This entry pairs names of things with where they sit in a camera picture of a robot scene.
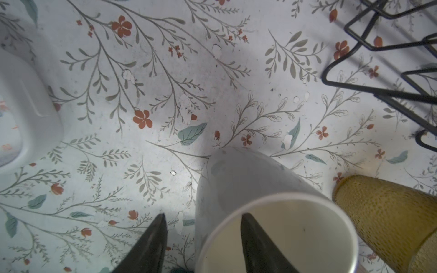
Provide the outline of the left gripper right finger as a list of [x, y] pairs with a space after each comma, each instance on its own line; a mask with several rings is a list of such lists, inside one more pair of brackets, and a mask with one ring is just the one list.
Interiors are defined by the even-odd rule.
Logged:
[[245, 213], [241, 217], [241, 242], [248, 273], [296, 273], [257, 220]]

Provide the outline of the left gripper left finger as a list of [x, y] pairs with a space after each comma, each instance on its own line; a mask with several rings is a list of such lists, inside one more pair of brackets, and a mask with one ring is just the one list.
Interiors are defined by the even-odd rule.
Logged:
[[113, 273], [161, 273], [167, 248], [167, 221], [158, 214]]

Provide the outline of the grey mug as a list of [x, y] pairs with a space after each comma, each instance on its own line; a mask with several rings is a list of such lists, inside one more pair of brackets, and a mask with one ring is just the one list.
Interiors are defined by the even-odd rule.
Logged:
[[198, 184], [197, 273], [244, 273], [242, 240], [249, 213], [300, 273], [354, 273], [358, 236], [346, 213], [290, 169], [257, 151], [227, 147], [212, 154]]

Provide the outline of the black wire dish rack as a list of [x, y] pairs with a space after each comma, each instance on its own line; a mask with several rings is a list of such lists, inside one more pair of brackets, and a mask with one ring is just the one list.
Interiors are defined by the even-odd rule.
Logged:
[[[436, 1], [407, 3], [393, 11], [390, 1], [360, 1], [363, 9], [342, 27], [356, 44], [325, 67], [320, 79], [324, 85], [372, 94], [379, 101], [418, 126], [411, 134], [415, 143], [429, 151], [437, 150]], [[330, 80], [329, 73], [345, 63], [358, 61], [359, 53], [369, 53], [382, 66], [376, 83], [353, 84]]]

